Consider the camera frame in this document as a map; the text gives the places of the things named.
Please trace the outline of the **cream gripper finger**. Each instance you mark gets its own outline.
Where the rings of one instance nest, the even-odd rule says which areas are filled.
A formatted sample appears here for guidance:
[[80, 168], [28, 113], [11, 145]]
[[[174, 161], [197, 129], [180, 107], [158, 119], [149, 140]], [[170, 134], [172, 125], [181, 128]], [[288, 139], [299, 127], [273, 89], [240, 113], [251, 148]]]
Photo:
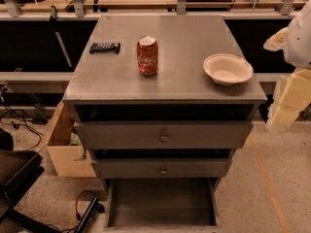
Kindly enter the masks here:
[[276, 83], [267, 128], [290, 128], [311, 103], [311, 70], [296, 68]]
[[274, 35], [272, 35], [270, 38], [268, 38], [265, 43], [263, 44], [263, 48], [265, 50], [270, 51], [278, 51], [284, 49], [285, 44], [285, 36], [288, 31], [287, 27], [282, 28], [278, 32], [276, 32]]

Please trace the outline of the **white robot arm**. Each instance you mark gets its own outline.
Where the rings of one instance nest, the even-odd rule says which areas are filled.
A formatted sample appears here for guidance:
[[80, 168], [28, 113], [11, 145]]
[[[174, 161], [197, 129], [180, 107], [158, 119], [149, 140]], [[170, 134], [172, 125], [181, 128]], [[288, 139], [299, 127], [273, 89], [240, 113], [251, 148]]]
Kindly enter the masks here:
[[263, 48], [282, 50], [285, 61], [295, 67], [285, 86], [275, 89], [266, 123], [269, 131], [282, 132], [289, 129], [311, 104], [311, 1], [304, 5], [287, 27], [267, 39]]

